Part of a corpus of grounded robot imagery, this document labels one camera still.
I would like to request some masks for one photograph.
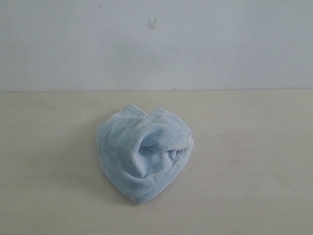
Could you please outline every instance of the folded towel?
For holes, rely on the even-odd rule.
[[[174,114],[157,108],[148,115],[130,105],[98,125],[96,145],[105,175],[140,204],[175,180],[187,163],[193,139]]]

